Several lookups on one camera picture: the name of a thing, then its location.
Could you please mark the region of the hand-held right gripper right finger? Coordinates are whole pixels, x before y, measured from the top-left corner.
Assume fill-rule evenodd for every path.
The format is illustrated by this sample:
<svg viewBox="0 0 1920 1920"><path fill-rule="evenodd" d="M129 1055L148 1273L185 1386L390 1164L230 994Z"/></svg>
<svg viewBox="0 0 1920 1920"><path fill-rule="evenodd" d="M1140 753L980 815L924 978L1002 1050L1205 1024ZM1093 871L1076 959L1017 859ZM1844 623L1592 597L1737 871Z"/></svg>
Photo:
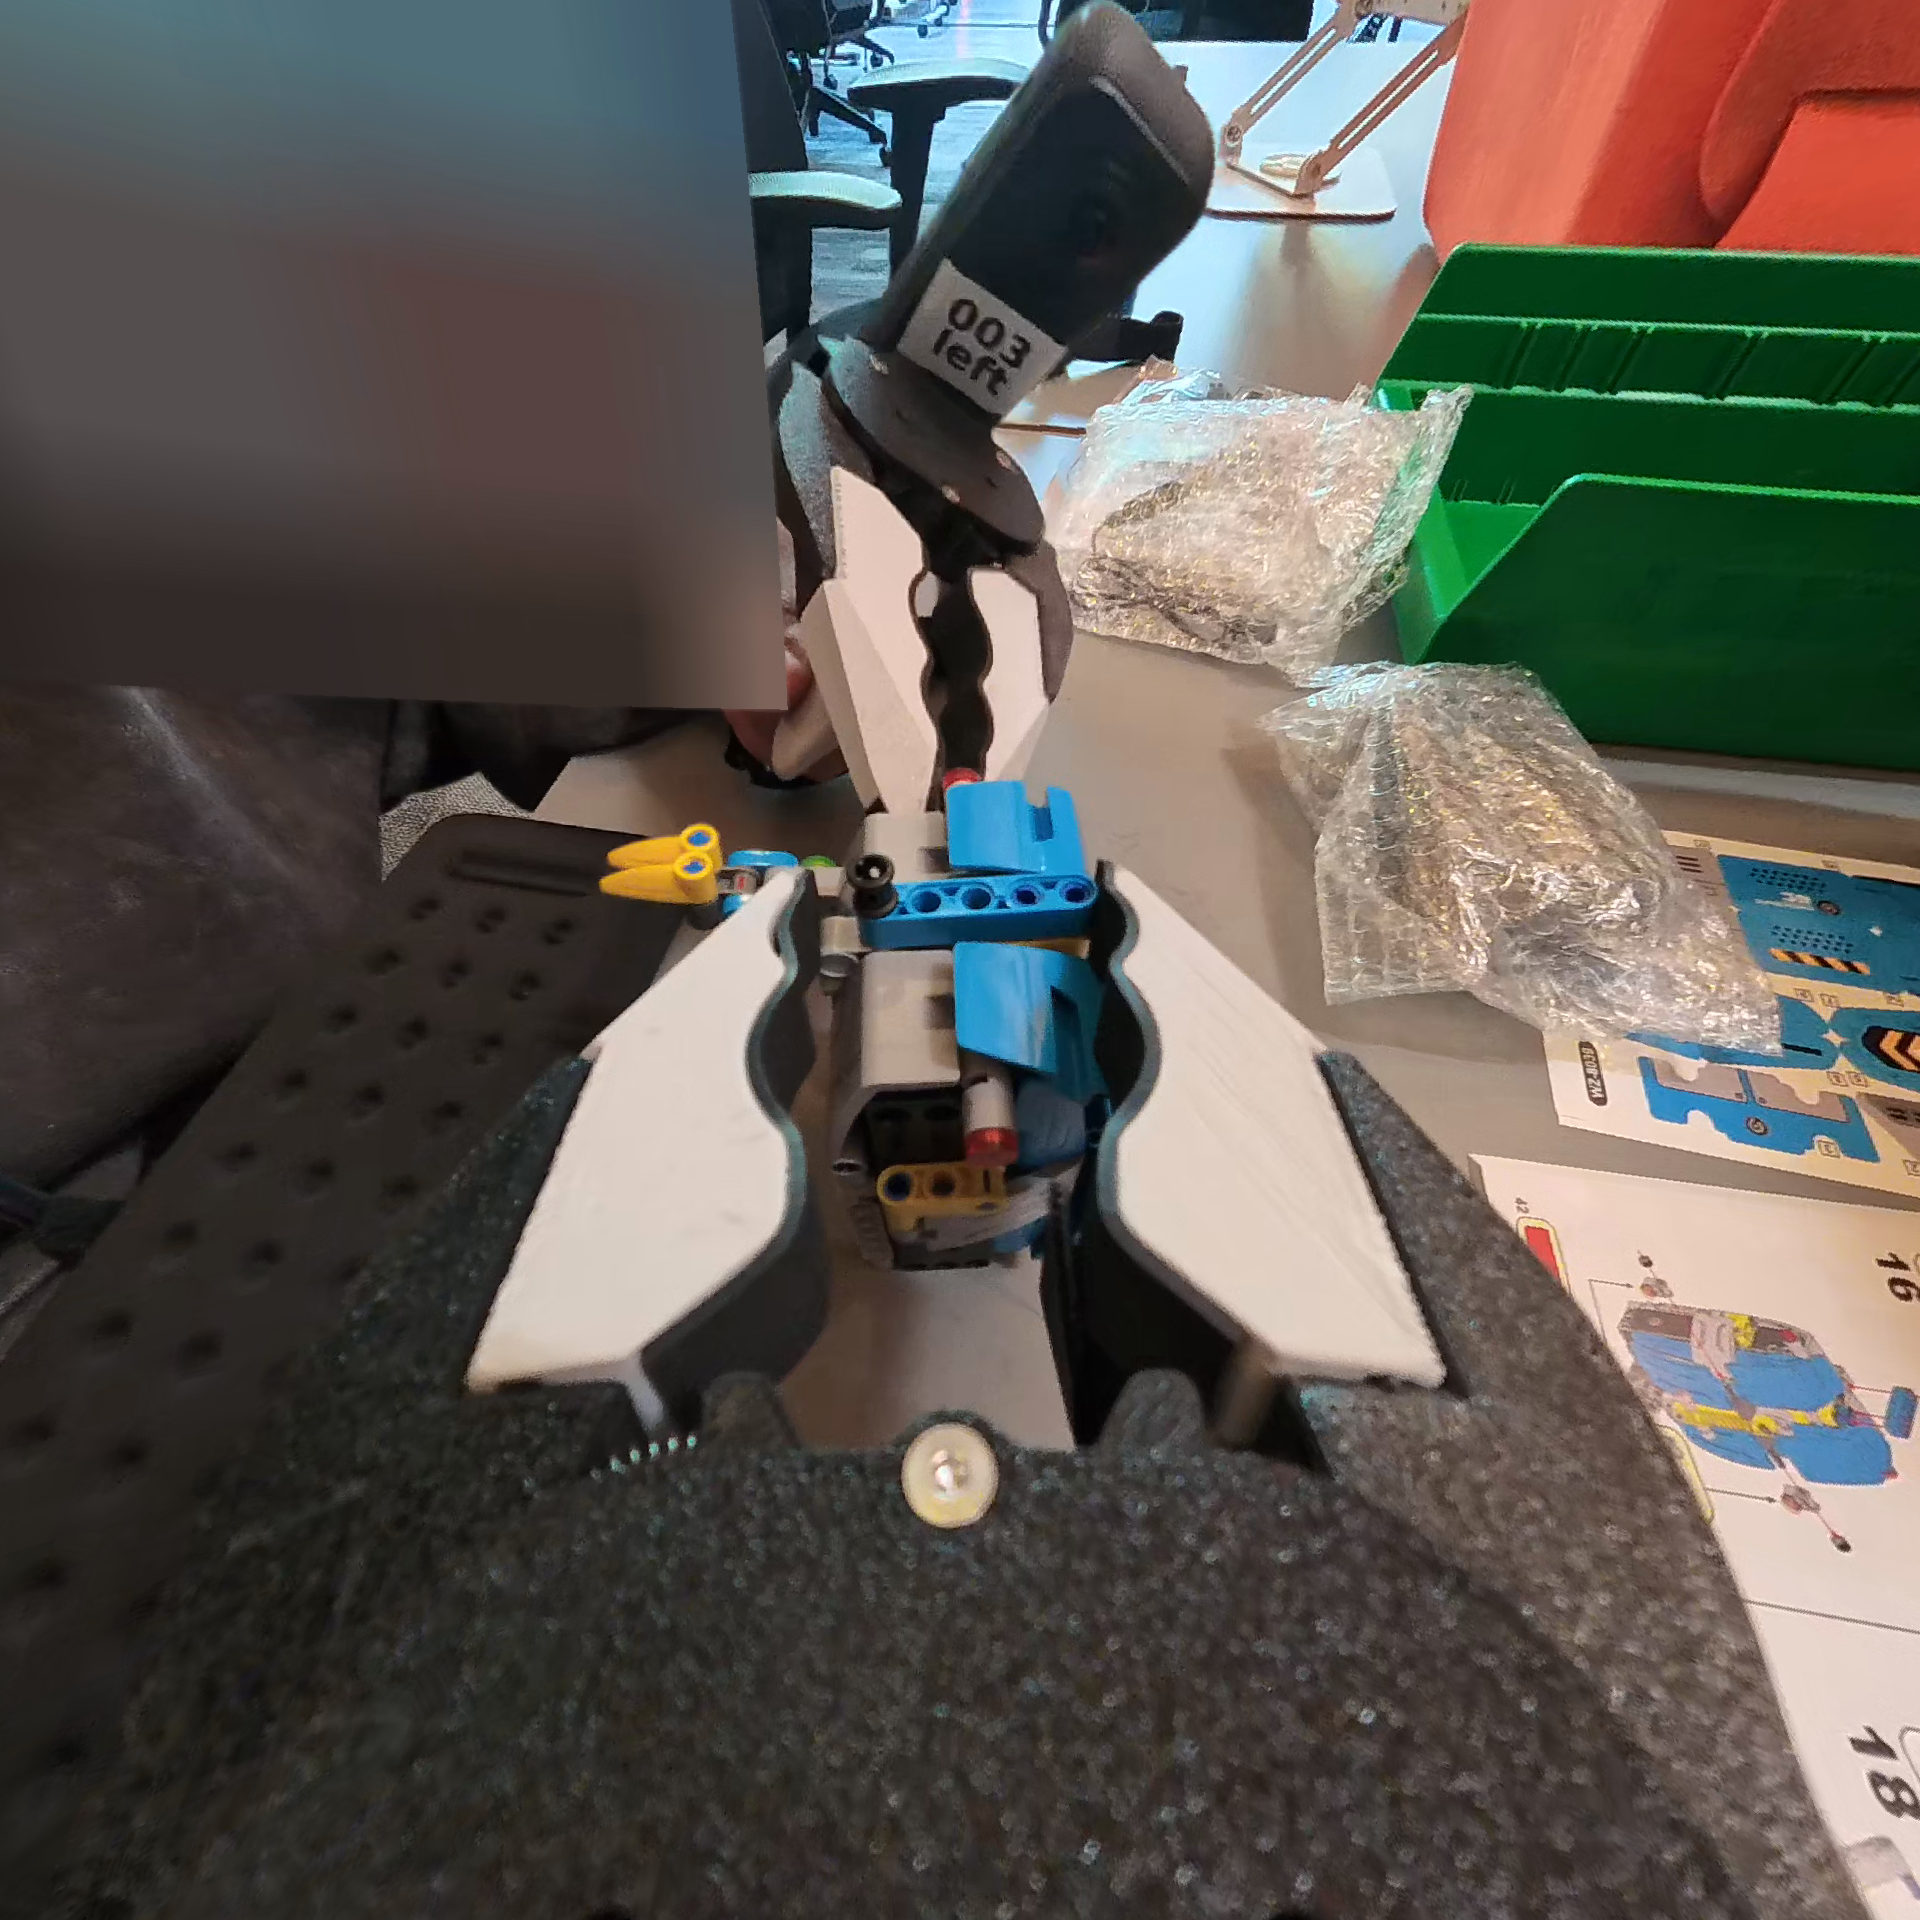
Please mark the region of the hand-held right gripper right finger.
<svg viewBox="0 0 1920 1920"><path fill-rule="evenodd" d="M1093 1225L1118 1278L1101 1335L1165 1342L1148 1364L1205 1386L1209 1426L1254 1453L1298 1386L1441 1391L1374 1179L1315 1032L1148 881L1101 863L1120 1107L1093 1158Z"/></svg>

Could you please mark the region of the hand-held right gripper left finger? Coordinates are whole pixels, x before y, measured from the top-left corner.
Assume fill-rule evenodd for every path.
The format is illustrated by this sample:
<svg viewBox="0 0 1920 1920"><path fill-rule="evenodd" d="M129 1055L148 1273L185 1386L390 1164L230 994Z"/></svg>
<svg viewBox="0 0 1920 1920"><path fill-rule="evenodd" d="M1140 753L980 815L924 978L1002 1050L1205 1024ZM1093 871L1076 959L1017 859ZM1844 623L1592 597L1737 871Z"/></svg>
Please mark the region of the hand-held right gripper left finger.
<svg viewBox="0 0 1920 1920"><path fill-rule="evenodd" d="M695 1426L712 1386L807 1356L828 1253L794 1097L819 922L813 871L771 870L585 1050L468 1393L617 1386L641 1426Z"/></svg>

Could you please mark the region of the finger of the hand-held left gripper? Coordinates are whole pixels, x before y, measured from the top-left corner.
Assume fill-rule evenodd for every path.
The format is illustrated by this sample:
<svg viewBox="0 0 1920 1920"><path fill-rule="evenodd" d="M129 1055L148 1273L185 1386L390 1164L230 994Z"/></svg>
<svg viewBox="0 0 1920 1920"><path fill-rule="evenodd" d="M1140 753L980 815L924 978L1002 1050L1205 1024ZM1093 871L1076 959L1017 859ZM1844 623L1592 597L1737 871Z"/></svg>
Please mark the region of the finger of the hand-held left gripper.
<svg viewBox="0 0 1920 1920"><path fill-rule="evenodd" d="M980 678L990 747L980 782L1022 782L1051 710L1043 688L1043 603L1009 572L969 572L969 599L990 641L990 669Z"/></svg>
<svg viewBox="0 0 1920 1920"><path fill-rule="evenodd" d="M831 469L831 577L806 608L806 653L862 803L919 815L934 777L914 525L852 469Z"/></svg>

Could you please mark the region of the yellow twin cone piece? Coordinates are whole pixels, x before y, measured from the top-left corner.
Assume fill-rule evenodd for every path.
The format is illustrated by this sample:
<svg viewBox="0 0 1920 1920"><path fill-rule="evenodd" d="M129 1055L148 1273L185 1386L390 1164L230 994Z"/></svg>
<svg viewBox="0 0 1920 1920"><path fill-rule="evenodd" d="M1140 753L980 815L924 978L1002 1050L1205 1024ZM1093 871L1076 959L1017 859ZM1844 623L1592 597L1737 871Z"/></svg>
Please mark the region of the yellow twin cone piece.
<svg viewBox="0 0 1920 1920"><path fill-rule="evenodd" d="M712 824L686 824L610 848L601 890L654 905L712 905L722 899L722 870L722 834Z"/></svg>

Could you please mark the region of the blue toy brick robot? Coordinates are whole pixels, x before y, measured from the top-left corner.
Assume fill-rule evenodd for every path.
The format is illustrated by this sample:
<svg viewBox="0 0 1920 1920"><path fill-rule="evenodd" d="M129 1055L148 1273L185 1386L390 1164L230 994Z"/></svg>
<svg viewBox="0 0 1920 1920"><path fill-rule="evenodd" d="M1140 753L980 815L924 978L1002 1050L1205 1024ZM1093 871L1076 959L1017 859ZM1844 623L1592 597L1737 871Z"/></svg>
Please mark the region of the blue toy brick robot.
<svg viewBox="0 0 1920 1920"><path fill-rule="evenodd" d="M1069 792L948 772L870 807L823 922L828 1169L884 1273L1031 1253L1106 1133L1097 863Z"/></svg>

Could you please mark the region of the grey desk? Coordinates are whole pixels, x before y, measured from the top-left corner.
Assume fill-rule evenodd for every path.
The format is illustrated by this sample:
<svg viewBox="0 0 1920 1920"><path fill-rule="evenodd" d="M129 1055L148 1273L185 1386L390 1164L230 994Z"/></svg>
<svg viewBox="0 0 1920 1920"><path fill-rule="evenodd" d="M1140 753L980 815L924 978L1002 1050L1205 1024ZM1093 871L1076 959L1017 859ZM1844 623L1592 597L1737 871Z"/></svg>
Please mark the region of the grey desk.
<svg viewBox="0 0 1920 1920"><path fill-rule="evenodd" d="M1341 42L1262 131L1313 147L1410 66L1403 42ZM1186 42L1209 115L1236 109L1275 42ZM1186 359L1233 386L1352 397L1394 355L1439 259L1421 190L1452 67L1430 79L1374 137L1388 224L1198 218L1140 284L1140 307L1186 314ZM1644 1179L1765 1189L1913 1212L1911 1196L1844 1189L1778 1164L1570 1133L1549 1102L1543 1041L1465 994L1324 1010L1313 905L1313 828L1286 800L1259 715L1280 678L1118 641L1076 641L1069 688L1031 755L1031 787L1069 787L1097 859L1140 871L1274 997L1374 1082L1473 1169L1473 1157L1592 1164ZM1655 824L1799 853L1913 863L1913 782L1838 764L1604 753ZM842 853L852 787L756 792L727 764L727 725L683 725L563 764L534 821L660 834L715 824L727 848ZM879 1449L929 1415L980 1415L1012 1442L1069 1449L1064 1391L1037 1313L1037 1267L891 1278L858 1257L838 1196L823 1196L831 1302L823 1342L779 1386L806 1442Z"/></svg>

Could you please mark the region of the person's left hand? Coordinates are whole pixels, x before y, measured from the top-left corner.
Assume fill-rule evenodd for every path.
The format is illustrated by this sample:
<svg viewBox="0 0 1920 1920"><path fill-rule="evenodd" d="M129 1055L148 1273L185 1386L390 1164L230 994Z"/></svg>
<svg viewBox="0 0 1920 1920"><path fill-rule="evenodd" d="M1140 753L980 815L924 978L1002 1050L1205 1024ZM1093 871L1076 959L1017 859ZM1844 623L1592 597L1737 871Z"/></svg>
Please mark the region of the person's left hand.
<svg viewBox="0 0 1920 1920"><path fill-rule="evenodd" d="M733 764L747 764L756 787L777 787L777 792L797 792L797 787L828 787L842 777L842 755L828 753L819 755L807 772L797 777L779 777L777 772L777 732L786 715L794 715L813 694L813 672L806 664L806 653L791 643L786 647L786 708L777 710L727 710L733 725Z"/></svg>

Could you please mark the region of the clear plastic bag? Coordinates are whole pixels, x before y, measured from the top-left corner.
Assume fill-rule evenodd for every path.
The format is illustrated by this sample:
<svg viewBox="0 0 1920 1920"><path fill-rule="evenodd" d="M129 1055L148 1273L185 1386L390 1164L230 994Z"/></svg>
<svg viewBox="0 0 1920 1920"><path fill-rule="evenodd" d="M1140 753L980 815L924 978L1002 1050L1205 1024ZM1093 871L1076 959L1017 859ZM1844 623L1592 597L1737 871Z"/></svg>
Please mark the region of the clear plastic bag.
<svg viewBox="0 0 1920 1920"><path fill-rule="evenodd" d="M1315 828L1332 1002L1473 994L1542 1032L1785 1055L1737 912L1537 672L1324 669L1262 734Z"/></svg>
<svg viewBox="0 0 1920 1920"><path fill-rule="evenodd" d="M1313 678L1403 580L1473 386L1344 398L1214 376L1101 404L1047 492L1073 628Z"/></svg>

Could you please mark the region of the black perforated pad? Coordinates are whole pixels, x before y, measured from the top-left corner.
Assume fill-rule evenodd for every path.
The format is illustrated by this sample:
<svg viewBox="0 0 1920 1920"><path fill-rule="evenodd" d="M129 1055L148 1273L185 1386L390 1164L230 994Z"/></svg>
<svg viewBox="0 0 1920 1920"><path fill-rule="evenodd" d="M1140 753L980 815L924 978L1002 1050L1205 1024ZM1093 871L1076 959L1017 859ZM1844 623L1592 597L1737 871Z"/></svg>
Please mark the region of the black perforated pad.
<svg viewBox="0 0 1920 1920"><path fill-rule="evenodd" d="M641 905L617 933L617 843L495 815L431 828L5 1350L5 1915L41 1911L194 1499L281 1370L542 1071L654 984L677 922Z"/></svg>

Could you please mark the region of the white instruction booklet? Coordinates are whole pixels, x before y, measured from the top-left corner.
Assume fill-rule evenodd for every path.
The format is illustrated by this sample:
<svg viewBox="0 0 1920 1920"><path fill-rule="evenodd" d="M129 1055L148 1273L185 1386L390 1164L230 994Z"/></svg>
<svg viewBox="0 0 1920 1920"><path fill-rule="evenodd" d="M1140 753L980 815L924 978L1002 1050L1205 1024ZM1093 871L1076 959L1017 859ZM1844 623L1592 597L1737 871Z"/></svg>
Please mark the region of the white instruction booklet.
<svg viewBox="0 0 1920 1920"><path fill-rule="evenodd" d="M1866 1911L1913 1915L1913 1212L1492 1157L1477 1179L1713 1525Z"/></svg>

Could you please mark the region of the green storage bin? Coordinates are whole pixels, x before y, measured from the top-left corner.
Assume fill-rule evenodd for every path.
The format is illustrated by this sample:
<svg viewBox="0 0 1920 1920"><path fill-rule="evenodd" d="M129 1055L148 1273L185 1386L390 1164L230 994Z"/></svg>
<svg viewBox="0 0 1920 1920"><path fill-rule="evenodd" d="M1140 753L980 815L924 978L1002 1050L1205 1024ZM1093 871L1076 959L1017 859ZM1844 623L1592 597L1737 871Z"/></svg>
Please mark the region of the green storage bin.
<svg viewBox="0 0 1920 1920"><path fill-rule="evenodd" d="M1920 764L1920 262L1461 246L1381 376L1473 388L1394 597L1598 747Z"/></svg>

